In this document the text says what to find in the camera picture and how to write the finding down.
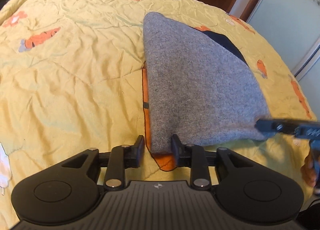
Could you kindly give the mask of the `person's right hand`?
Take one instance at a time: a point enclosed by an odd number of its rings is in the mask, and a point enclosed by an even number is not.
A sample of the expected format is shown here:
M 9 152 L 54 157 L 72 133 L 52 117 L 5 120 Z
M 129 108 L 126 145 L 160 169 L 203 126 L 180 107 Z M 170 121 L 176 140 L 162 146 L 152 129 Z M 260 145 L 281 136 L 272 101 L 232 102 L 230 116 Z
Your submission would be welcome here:
M 319 196 L 319 187 L 317 187 L 318 174 L 314 169 L 314 162 L 311 152 L 308 153 L 304 160 L 304 165 L 300 169 L 304 182 L 313 188 L 313 193 Z

